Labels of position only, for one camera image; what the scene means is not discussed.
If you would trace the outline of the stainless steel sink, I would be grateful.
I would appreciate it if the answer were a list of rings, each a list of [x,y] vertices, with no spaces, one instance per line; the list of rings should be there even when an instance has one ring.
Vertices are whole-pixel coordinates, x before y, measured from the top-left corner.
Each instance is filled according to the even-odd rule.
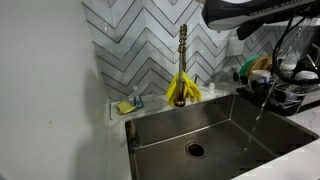
[[[319,139],[228,95],[125,123],[133,180],[231,180]]]

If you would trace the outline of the yellow rubber gloves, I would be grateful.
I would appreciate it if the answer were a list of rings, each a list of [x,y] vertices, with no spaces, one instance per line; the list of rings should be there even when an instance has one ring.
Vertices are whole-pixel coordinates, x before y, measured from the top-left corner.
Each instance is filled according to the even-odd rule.
[[[167,104],[169,106],[174,105],[174,100],[177,95],[176,87],[178,82],[179,74],[176,73],[174,78],[172,79],[165,96],[168,98]],[[184,82],[183,90],[182,90],[182,97],[184,99],[189,98],[191,102],[197,101],[201,102],[201,92],[199,87],[188,77],[186,72],[182,72],[182,79]]]

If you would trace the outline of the brass kitchen faucet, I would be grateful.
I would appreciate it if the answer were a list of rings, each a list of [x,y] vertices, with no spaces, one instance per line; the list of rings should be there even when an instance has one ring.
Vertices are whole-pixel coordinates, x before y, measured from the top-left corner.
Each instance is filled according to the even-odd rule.
[[[187,25],[182,24],[179,29],[179,72],[178,72],[178,80],[176,87],[176,98],[174,100],[174,105],[177,107],[183,107],[186,104],[183,91],[184,91],[184,80],[182,77],[182,73],[185,70],[186,62],[185,62],[185,53],[186,53],[186,39],[187,39]]]

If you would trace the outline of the clear soap bottle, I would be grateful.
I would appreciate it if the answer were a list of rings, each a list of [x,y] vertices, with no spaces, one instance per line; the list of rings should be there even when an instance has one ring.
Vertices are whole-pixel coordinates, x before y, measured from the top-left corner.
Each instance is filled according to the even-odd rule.
[[[139,109],[144,106],[143,101],[140,96],[139,88],[137,85],[133,87],[133,96],[134,96],[134,106]]]

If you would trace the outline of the yellow sponge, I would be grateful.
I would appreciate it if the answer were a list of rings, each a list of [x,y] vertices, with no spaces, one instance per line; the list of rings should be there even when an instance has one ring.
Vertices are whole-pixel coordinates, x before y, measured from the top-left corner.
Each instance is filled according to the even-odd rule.
[[[128,114],[136,109],[130,101],[122,101],[116,105],[121,115]]]

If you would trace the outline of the small white bottle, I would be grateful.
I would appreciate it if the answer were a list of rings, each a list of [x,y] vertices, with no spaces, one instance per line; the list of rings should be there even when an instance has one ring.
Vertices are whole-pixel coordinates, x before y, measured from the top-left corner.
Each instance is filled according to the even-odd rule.
[[[214,94],[214,91],[215,91],[215,83],[210,82],[209,86],[208,86],[208,93],[209,94]]]

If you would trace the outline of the green plate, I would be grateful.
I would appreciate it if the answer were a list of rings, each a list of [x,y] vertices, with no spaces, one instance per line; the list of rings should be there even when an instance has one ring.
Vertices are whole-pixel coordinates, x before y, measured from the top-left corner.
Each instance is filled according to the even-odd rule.
[[[253,55],[251,56],[245,63],[244,65],[241,67],[241,69],[239,70],[239,75],[240,76],[244,76],[249,65],[254,61],[256,60],[257,58],[259,58],[261,56],[261,54],[256,54],[256,55]]]

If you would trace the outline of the white mug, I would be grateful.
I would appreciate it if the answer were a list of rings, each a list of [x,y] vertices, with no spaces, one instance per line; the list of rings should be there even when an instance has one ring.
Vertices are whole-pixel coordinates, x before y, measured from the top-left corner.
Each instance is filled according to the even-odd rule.
[[[271,73],[268,70],[253,70],[251,73],[251,80],[258,83],[268,83]]]

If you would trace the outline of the wooden plate in rack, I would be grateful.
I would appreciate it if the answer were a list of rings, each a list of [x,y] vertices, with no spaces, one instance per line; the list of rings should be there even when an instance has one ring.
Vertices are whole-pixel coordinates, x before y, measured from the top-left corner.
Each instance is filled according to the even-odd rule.
[[[250,77],[253,70],[270,70],[271,67],[272,58],[270,56],[260,56],[249,65],[245,75]]]

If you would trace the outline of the stainless steel dish rack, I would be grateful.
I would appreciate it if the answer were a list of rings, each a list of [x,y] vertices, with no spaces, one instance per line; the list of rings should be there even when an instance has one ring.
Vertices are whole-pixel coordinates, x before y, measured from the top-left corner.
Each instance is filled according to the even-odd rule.
[[[320,105],[318,86],[299,86],[286,83],[249,82],[249,79],[235,72],[233,80],[239,83],[236,92],[254,105],[279,115],[290,116]]]

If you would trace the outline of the clear glass bowl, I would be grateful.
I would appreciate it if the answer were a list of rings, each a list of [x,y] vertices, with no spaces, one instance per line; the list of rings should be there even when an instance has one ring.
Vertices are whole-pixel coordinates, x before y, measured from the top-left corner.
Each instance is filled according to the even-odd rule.
[[[310,81],[310,80],[317,80],[318,78],[319,76],[317,75],[316,72],[303,70],[296,73],[296,75],[294,76],[294,81],[304,82],[304,81]]]

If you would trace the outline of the white wall outlet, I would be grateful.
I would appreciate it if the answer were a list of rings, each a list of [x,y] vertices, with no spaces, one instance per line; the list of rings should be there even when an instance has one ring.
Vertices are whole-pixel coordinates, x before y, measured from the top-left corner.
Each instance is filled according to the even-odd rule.
[[[231,37],[228,43],[227,56],[238,56],[243,53],[245,41],[239,40],[237,37]]]

